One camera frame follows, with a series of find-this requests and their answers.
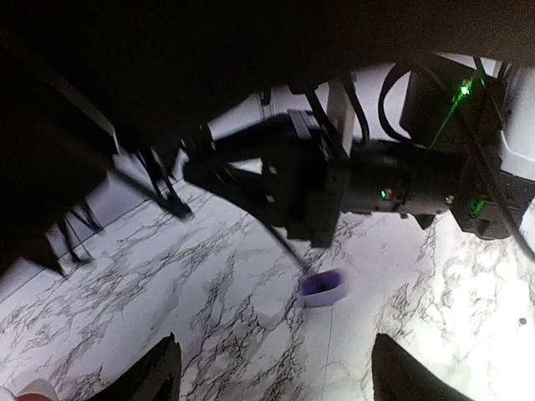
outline black cable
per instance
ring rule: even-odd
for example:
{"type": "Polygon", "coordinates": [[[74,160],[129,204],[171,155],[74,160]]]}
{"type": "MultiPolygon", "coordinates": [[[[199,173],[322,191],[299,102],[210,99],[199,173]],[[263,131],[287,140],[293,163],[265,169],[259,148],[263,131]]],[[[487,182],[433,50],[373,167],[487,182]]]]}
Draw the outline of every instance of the black cable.
{"type": "Polygon", "coordinates": [[[487,73],[485,72],[481,57],[474,57],[474,63],[476,64],[476,70],[482,73],[483,77],[486,77],[487,73]]]}
{"type": "Polygon", "coordinates": [[[82,248],[84,248],[84,251],[85,251],[85,254],[87,256],[89,256],[89,258],[93,259],[93,257],[91,256],[91,254],[89,253],[89,251],[87,250],[87,248],[85,247],[84,243],[82,242],[82,240],[80,239],[80,237],[78,236],[77,232],[74,230],[74,227],[72,224],[70,224],[70,221],[67,217],[65,217],[65,221],[67,222],[67,224],[69,225],[70,227],[70,230],[73,232],[74,236],[76,237],[76,239],[78,240],[79,244],[82,246],[82,248]]]}
{"type": "Polygon", "coordinates": [[[327,114],[325,114],[324,107],[321,105],[321,102],[319,101],[316,92],[314,90],[307,90],[304,95],[307,98],[308,103],[310,104],[310,109],[312,109],[312,114],[314,118],[321,126],[324,127],[330,139],[332,141],[336,140],[338,137],[338,132],[336,131],[336,128],[334,128],[334,125],[333,123],[331,123],[331,120],[329,119],[327,114]]]}
{"type": "Polygon", "coordinates": [[[390,122],[388,121],[388,118],[386,117],[385,112],[385,99],[386,95],[390,92],[392,87],[398,80],[405,74],[409,73],[410,69],[407,68],[405,64],[397,63],[392,69],[386,74],[385,80],[383,81],[383,85],[381,86],[381,90],[379,93],[379,101],[377,102],[377,113],[379,115],[379,122],[381,124],[381,128],[383,131],[393,140],[397,140],[398,142],[405,142],[405,143],[413,143],[413,140],[411,138],[407,138],[406,136],[398,133],[392,125],[390,125],[390,122]]]}
{"type": "Polygon", "coordinates": [[[502,65],[500,66],[500,69],[498,70],[498,75],[497,75],[498,80],[503,81],[505,79],[505,75],[506,75],[508,68],[509,68],[509,63],[502,61],[502,65]]]}
{"type": "Polygon", "coordinates": [[[286,251],[293,256],[293,259],[298,263],[298,265],[303,270],[303,274],[305,276],[308,275],[310,272],[310,265],[292,248],[290,243],[286,240],[286,238],[283,237],[283,235],[277,231],[275,227],[273,227],[270,224],[266,224],[261,220],[258,220],[262,223],[264,227],[266,227],[266,230],[269,231],[269,233],[277,240],[277,242],[283,246],[286,251]]]}
{"type": "Polygon", "coordinates": [[[344,85],[345,94],[348,95],[349,102],[351,103],[354,113],[357,115],[357,120],[359,121],[360,132],[362,133],[362,140],[360,143],[363,146],[367,146],[369,144],[368,120],[366,119],[366,114],[362,109],[362,104],[360,104],[359,98],[357,97],[353,81],[351,78],[342,79],[342,84],[344,85]]]}

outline purple object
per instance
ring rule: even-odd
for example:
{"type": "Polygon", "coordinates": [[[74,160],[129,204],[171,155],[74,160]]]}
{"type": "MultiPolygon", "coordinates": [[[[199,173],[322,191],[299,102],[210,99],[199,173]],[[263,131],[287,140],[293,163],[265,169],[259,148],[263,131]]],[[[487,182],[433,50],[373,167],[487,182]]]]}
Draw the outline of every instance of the purple object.
{"type": "Polygon", "coordinates": [[[346,296],[344,275],[338,270],[305,278],[299,288],[299,299],[305,307],[324,307],[346,296]]]}

